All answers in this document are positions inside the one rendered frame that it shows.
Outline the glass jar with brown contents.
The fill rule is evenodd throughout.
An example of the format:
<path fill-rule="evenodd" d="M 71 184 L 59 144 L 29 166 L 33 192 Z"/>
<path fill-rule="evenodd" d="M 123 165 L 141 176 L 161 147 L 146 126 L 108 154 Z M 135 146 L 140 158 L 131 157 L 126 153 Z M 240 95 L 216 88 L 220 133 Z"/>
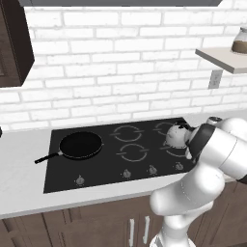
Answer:
<path fill-rule="evenodd" d="M 233 40 L 232 52 L 247 54 L 247 27 L 241 27 Z"/>

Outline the grey range hood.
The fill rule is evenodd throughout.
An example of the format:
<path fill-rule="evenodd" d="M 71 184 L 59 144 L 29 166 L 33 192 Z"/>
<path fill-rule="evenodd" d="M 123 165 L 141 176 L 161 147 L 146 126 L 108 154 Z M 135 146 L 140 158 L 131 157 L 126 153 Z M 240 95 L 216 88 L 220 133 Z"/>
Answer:
<path fill-rule="evenodd" d="M 217 7 L 223 0 L 18 0 L 21 7 Z"/>

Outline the black frying pan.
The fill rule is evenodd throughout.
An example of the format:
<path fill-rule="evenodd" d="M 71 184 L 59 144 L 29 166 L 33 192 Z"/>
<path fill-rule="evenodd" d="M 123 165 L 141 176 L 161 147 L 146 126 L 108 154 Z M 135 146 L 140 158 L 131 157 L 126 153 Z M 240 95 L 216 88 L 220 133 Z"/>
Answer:
<path fill-rule="evenodd" d="M 86 160 L 97 155 L 103 147 L 99 135 L 89 131 L 78 131 L 64 137 L 59 144 L 59 150 L 35 160 L 36 164 L 42 163 L 55 156 L 64 156 L 71 160 Z"/>

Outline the grey wall outlet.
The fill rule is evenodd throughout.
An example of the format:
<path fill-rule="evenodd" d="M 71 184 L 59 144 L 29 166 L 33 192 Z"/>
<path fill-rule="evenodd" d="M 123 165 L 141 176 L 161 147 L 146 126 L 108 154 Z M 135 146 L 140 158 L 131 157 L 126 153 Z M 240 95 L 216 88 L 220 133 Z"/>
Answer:
<path fill-rule="evenodd" d="M 218 89 L 221 78 L 222 78 L 223 71 L 221 69 L 213 70 L 211 72 L 211 76 L 209 79 L 208 87 L 210 89 Z"/>

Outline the pale wall shelf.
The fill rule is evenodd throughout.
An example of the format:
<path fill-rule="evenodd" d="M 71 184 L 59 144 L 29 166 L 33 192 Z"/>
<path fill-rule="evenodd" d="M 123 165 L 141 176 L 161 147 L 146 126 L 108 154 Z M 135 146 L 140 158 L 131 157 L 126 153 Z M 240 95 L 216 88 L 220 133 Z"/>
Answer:
<path fill-rule="evenodd" d="M 228 47 L 200 48 L 195 53 L 229 73 L 247 73 L 247 55 L 233 53 Z"/>

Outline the dark brown cupboard door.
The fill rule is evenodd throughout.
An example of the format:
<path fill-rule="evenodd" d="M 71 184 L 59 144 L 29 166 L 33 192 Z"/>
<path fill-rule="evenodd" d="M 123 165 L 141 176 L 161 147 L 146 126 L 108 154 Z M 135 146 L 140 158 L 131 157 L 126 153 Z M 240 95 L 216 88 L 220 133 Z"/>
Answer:
<path fill-rule="evenodd" d="M 64 247 L 129 247 L 129 219 L 138 223 L 133 200 L 120 200 L 65 210 L 60 233 Z"/>
<path fill-rule="evenodd" d="M 43 215 L 0 219 L 0 247 L 52 247 Z"/>
<path fill-rule="evenodd" d="M 145 216 L 149 216 L 151 219 L 147 244 L 143 243 Z M 162 221 L 163 221 L 162 216 L 157 216 L 151 211 L 150 197 L 149 196 L 141 197 L 139 204 L 139 229 L 138 229 L 137 247 L 150 247 L 150 243 L 152 239 L 159 233 L 162 227 Z"/>
<path fill-rule="evenodd" d="M 247 185 L 227 182 L 212 209 L 191 224 L 188 235 L 197 247 L 247 244 Z"/>

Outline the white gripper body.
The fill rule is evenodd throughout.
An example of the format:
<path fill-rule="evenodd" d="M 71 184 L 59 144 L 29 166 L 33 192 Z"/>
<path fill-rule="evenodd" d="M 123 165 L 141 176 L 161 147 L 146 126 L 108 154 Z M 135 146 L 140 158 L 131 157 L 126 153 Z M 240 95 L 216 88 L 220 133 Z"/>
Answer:
<path fill-rule="evenodd" d="M 184 149 L 190 131 L 181 125 L 172 126 L 166 134 L 166 144 L 175 149 Z"/>

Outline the black glass hob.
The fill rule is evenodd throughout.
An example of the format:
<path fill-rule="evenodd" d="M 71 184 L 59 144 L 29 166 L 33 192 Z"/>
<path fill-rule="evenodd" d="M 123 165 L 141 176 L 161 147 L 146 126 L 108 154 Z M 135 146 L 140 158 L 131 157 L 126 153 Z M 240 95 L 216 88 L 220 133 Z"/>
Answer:
<path fill-rule="evenodd" d="M 174 125 L 187 126 L 187 122 L 172 118 L 87 126 L 87 131 L 102 139 L 99 154 L 81 161 L 61 155 L 49 159 L 43 191 L 53 193 L 189 172 L 194 164 L 185 157 L 186 148 L 175 149 L 166 144 L 166 134 Z M 177 162 L 183 165 L 181 171 L 176 169 Z M 155 175 L 150 174 L 150 165 L 156 168 Z M 131 173 L 130 178 L 123 176 L 125 169 Z M 75 183 L 79 176 L 85 180 L 83 186 Z"/>

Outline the dark brown wall cabinet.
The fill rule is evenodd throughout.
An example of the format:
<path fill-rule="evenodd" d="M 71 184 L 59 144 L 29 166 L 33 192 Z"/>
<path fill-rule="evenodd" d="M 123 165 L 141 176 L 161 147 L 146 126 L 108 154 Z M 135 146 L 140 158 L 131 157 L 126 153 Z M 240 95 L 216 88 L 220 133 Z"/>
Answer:
<path fill-rule="evenodd" d="M 0 88 L 21 87 L 34 62 L 24 8 L 0 0 Z"/>

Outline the grey metal kettle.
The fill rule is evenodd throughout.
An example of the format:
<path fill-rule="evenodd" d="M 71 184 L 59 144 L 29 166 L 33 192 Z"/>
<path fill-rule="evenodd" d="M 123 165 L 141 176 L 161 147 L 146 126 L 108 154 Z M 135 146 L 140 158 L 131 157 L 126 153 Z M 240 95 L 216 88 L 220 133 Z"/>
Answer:
<path fill-rule="evenodd" d="M 206 122 L 211 125 L 219 125 L 222 122 L 222 119 L 219 117 L 211 116 L 206 120 Z"/>

